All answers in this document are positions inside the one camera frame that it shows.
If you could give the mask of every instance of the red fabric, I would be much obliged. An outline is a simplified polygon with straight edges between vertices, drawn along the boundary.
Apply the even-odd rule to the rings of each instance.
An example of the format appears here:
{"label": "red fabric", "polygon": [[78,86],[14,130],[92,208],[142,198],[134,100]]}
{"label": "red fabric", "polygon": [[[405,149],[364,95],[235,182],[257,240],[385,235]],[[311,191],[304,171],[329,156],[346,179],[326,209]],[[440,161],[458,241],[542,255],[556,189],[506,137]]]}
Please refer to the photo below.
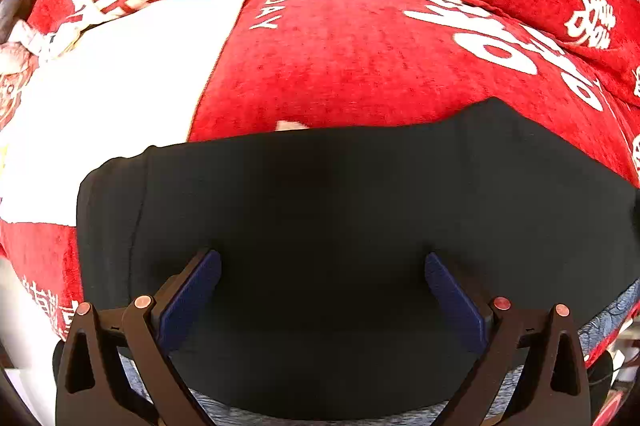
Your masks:
{"label": "red fabric", "polygon": [[53,330],[66,337],[73,310],[82,301],[76,229],[0,219],[0,238],[22,285],[49,316]]}
{"label": "red fabric", "polygon": [[[611,94],[591,88],[602,106],[598,111],[573,94],[562,71],[540,54],[522,52],[535,63],[536,75],[516,72],[460,47],[453,35],[466,30],[403,14],[430,12],[426,5],[433,2],[285,0],[270,5],[282,10],[256,19],[267,1],[245,3],[204,91],[190,140],[272,131],[278,120],[310,127],[433,122],[498,96],[630,182],[638,181],[609,109]],[[277,15],[277,29],[250,28]],[[512,19],[492,19],[518,40],[532,41]],[[571,60],[595,80],[593,68]]]}
{"label": "red fabric", "polygon": [[612,396],[607,396],[607,401],[602,410],[600,410],[596,420],[593,422],[593,426],[607,426],[607,424],[609,424],[615,417],[618,408],[620,408],[624,395],[624,392],[618,391]]}

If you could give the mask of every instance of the blue gripper pad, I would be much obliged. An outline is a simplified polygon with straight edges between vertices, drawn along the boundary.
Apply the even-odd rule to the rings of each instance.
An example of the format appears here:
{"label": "blue gripper pad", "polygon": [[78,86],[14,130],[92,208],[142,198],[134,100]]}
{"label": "blue gripper pad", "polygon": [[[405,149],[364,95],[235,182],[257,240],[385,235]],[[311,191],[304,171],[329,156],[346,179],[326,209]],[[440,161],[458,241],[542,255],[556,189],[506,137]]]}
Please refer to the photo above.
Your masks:
{"label": "blue gripper pad", "polygon": [[177,350],[209,300],[222,274],[220,254],[210,250],[160,316],[156,342],[164,352]]}
{"label": "blue gripper pad", "polygon": [[427,255],[424,277],[465,348],[482,354],[489,342],[487,322],[436,253]]}

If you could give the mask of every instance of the white fabric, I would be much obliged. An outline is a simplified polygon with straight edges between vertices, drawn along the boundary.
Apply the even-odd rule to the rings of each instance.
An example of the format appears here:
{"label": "white fabric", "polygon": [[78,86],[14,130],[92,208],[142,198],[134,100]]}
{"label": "white fabric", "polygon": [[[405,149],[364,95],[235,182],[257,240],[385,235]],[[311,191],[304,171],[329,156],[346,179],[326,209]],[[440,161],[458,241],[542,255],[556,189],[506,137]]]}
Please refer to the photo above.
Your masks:
{"label": "white fabric", "polygon": [[35,28],[30,27],[24,20],[16,20],[7,41],[21,43],[31,54],[38,57],[47,53],[48,43],[46,36],[39,33]]}
{"label": "white fabric", "polygon": [[243,3],[163,0],[92,28],[36,70],[0,133],[0,148],[8,146],[0,218],[75,225],[90,171],[150,145],[185,142]]}
{"label": "white fabric", "polygon": [[308,130],[308,126],[300,122],[291,121],[278,121],[276,123],[276,131],[288,131],[288,130]]}
{"label": "white fabric", "polygon": [[56,382],[51,359],[60,338],[5,258],[0,258],[0,301],[0,343],[16,367],[6,374],[40,424],[54,426]]}

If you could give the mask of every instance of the black cloth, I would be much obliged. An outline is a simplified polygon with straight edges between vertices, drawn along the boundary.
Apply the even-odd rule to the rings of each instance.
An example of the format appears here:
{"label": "black cloth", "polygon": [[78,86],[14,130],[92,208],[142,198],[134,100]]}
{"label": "black cloth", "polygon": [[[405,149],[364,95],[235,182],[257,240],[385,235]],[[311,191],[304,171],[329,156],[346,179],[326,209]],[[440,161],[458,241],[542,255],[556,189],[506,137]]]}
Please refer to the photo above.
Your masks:
{"label": "black cloth", "polygon": [[51,357],[51,367],[53,369],[53,379],[58,385],[58,374],[60,372],[60,363],[62,362],[62,350],[65,348],[65,342],[59,340],[56,343],[56,348],[53,349],[53,356]]}
{"label": "black cloth", "polygon": [[172,355],[190,388],[281,418],[373,418],[450,398],[474,362],[427,252],[582,326],[640,277],[635,207],[627,181],[491,98],[438,123],[110,160],[79,192],[82,284],[124,306],[211,244],[222,280]]}
{"label": "black cloth", "polygon": [[591,402],[591,423],[596,420],[602,406],[604,406],[611,389],[613,379],[613,358],[609,350],[605,350],[599,358],[590,366],[589,396]]}

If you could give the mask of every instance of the black fabric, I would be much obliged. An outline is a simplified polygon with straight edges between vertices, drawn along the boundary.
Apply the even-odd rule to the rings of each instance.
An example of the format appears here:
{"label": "black fabric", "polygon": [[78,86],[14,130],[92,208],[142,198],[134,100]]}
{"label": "black fabric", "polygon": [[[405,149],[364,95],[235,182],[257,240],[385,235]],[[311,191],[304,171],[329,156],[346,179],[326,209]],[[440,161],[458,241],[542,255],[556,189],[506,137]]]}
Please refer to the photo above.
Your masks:
{"label": "black fabric", "polygon": [[593,423],[607,400],[611,379],[613,379],[613,358],[608,350],[605,350],[590,366],[588,376],[591,422]]}
{"label": "black fabric", "polygon": [[58,374],[60,372],[60,363],[62,362],[62,350],[65,348],[65,342],[59,340],[56,343],[56,348],[53,349],[53,356],[51,356],[51,368],[53,369],[53,379],[58,385]]}
{"label": "black fabric", "polygon": [[423,278],[446,251],[518,307],[585,324],[640,277],[636,190],[500,100],[398,128],[150,148],[82,183],[98,308],[155,292],[204,245],[223,274],[172,360],[282,418],[373,418],[450,398],[474,362]]}

